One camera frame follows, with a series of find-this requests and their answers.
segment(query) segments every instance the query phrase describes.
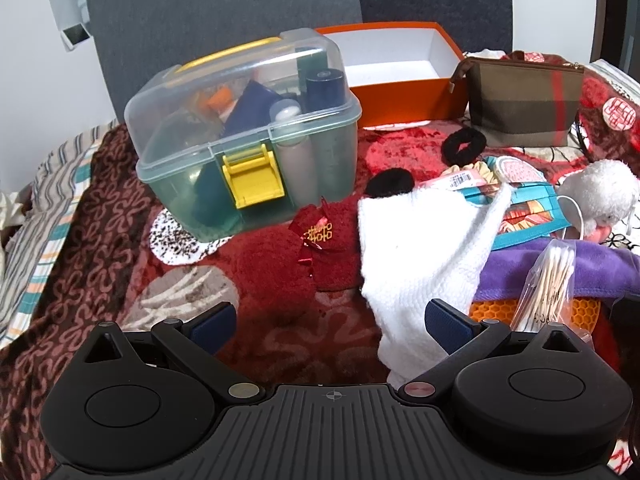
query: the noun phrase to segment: purple cloth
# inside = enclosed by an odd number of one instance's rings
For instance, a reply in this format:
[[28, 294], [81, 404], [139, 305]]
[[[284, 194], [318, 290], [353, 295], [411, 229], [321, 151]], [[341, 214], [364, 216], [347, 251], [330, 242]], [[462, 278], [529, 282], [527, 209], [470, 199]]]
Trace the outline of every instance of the purple cloth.
[[[551, 238], [537, 238], [492, 251], [480, 273], [474, 301], [517, 300], [527, 273]], [[640, 294], [640, 258], [628, 249], [613, 249], [576, 240], [574, 298], [620, 298]]]

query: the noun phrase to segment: brown cosmetic bag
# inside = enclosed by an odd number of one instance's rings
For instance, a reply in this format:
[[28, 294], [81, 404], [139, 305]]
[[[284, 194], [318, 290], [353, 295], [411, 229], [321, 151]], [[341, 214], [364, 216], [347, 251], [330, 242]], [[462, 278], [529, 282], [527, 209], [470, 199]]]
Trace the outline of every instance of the brown cosmetic bag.
[[466, 76], [472, 126], [491, 148], [566, 146], [580, 104], [584, 67], [560, 56], [525, 61], [522, 51], [510, 59], [463, 59], [451, 77], [451, 89]]

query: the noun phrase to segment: plastic bag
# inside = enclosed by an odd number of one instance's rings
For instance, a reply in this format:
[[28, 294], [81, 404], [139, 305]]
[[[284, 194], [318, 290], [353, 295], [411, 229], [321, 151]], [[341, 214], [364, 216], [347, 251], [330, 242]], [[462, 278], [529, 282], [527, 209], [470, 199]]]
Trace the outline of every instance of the plastic bag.
[[527, 274], [511, 329], [538, 332], [546, 323], [563, 323], [593, 347], [591, 334], [571, 321], [574, 274], [575, 241], [553, 238]]

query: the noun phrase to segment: yellow handle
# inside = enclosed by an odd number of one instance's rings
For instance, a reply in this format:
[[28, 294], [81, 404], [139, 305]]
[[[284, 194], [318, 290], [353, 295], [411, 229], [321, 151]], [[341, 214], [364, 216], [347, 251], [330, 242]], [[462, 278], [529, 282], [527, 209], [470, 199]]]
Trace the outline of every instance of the yellow handle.
[[263, 46], [269, 43], [273, 43], [274, 41], [280, 41], [280, 38], [274, 36], [272, 38], [264, 38], [263, 40], [257, 40], [257, 41], [252, 41], [251, 43], [245, 43], [243, 45], [233, 46], [226, 50], [221, 50], [220, 52], [215, 52], [213, 54], [209, 54], [208, 56], [194, 59], [193, 61], [190, 61], [187, 64], [182, 65], [178, 70], [175, 71], [175, 73], [181, 72], [182, 70], [188, 70], [190, 68], [201, 65], [203, 63], [213, 61], [214, 59], [219, 59], [220, 57], [229, 56], [230, 54], [235, 54], [236, 52], [242, 52], [243, 50], [247, 50], [248, 48], [254, 48], [256, 46]]

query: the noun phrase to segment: black hair tie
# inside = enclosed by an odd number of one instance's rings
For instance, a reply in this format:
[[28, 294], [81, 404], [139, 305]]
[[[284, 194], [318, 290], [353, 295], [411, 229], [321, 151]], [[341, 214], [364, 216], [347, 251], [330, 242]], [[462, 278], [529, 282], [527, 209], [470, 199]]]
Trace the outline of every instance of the black hair tie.
[[403, 168], [380, 171], [367, 182], [364, 194], [372, 198], [409, 193], [414, 188], [413, 175]]
[[[466, 143], [468, 146], [460, 149], [460, 146]], [[442, 158], [449, 166], [462, 168], [475, 161], [485, 148], [486, 137], [475, 128], [465, 126], [444, 139]]]

